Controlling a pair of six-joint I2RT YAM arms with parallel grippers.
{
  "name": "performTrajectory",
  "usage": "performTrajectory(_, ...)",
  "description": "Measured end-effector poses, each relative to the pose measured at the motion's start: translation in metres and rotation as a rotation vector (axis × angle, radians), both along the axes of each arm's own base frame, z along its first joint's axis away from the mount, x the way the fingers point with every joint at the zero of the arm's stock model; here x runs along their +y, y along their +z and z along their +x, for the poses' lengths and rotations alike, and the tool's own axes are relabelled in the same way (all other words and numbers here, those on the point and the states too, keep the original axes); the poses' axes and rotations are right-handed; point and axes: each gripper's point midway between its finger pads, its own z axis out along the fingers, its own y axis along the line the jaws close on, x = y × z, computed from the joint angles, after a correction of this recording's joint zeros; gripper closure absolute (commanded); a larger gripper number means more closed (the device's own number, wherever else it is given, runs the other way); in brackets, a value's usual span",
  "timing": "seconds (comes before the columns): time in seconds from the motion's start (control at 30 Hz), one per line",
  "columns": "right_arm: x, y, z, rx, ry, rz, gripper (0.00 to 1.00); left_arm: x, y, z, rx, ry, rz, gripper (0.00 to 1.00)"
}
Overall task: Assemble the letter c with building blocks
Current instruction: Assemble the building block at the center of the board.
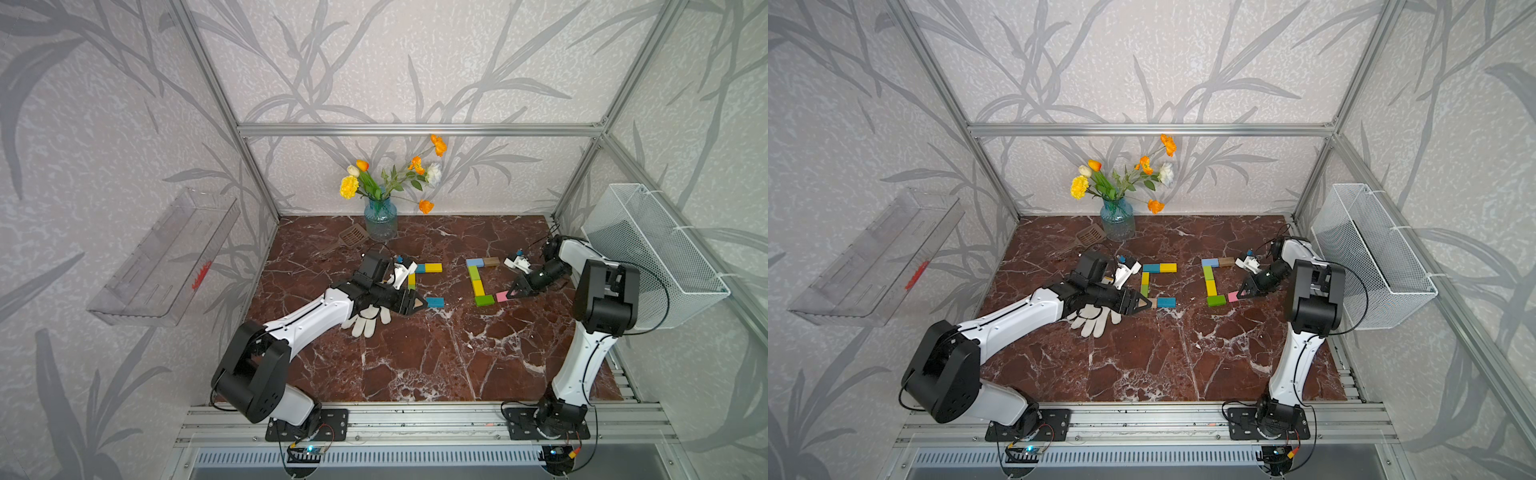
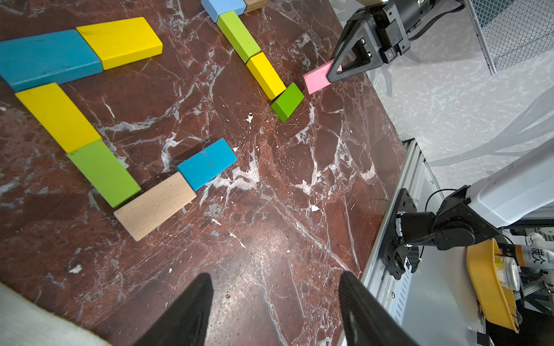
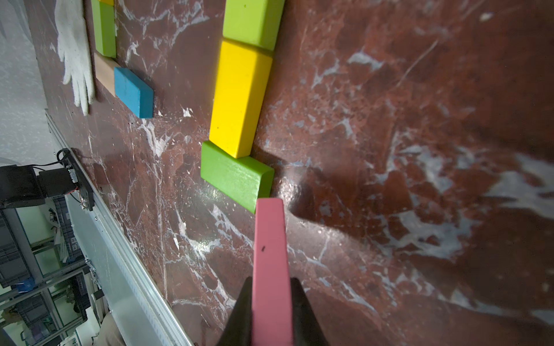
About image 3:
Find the dark green block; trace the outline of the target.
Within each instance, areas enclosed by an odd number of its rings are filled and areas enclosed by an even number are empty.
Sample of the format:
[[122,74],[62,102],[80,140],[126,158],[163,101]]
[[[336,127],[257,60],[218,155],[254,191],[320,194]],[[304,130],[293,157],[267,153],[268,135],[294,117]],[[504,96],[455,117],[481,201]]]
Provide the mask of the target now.
[[235,159],[210,141],[201,147],[201,178],[251,213],[268,198],[275,170],[252,158]]

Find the pink block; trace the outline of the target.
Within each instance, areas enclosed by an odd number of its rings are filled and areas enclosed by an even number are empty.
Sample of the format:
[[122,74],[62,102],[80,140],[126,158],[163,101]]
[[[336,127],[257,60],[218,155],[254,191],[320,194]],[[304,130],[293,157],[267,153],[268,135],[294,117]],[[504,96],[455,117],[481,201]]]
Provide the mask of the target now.
[[284,203],[261,198],[255,210],[252,344],[294,344]]

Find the small yellow block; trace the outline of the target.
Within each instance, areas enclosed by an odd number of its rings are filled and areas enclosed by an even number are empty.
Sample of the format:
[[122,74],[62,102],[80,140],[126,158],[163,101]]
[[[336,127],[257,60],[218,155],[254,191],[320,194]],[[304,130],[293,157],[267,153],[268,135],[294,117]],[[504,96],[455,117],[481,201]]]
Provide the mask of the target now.
[[222,41],[209,140],[233,158],[252,151],[272,63],[262,50]]

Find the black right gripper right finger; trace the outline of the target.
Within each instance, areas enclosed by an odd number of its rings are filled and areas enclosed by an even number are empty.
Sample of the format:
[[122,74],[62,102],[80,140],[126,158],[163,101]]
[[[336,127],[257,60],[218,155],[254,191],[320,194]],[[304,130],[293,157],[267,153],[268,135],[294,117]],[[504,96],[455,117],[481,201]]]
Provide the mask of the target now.
[[294,345],[329,346],[298,278],[291,279],[291,297]]

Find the teal block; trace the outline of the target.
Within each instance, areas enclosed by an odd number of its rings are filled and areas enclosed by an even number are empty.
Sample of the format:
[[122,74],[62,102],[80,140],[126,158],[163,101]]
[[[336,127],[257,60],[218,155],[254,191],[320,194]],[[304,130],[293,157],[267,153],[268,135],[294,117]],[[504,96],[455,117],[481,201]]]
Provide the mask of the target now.
[[154,90],[130,69],[114,70],[115,95],[137,118],[148,119],[154,115]]

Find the light wood block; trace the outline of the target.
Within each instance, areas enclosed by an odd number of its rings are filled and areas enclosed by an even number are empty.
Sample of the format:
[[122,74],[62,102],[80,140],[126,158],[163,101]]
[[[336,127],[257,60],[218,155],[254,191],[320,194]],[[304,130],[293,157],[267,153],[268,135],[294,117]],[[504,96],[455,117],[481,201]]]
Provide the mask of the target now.
[[105,89],[111,93],[112,96],[115,94],[115,77],[114,72],[115,68],[119,67],[119,64],[108,57],[105,57],[98,52],[94,53],[95,59],[95,77]]

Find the lime green block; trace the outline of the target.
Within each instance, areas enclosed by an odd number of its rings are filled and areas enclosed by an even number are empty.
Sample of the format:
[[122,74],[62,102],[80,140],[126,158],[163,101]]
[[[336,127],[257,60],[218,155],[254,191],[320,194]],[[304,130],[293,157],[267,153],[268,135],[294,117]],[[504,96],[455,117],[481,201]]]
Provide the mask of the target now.
[[223,36],[274,51],[284,4],[284,0],[227,0]]

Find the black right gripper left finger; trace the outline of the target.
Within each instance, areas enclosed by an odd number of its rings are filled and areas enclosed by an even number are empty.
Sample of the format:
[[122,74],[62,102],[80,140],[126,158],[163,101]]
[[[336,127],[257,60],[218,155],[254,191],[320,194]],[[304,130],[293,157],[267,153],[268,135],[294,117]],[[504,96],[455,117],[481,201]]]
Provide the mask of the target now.
[[216,346],[251,346],[252,277],[246,278]]

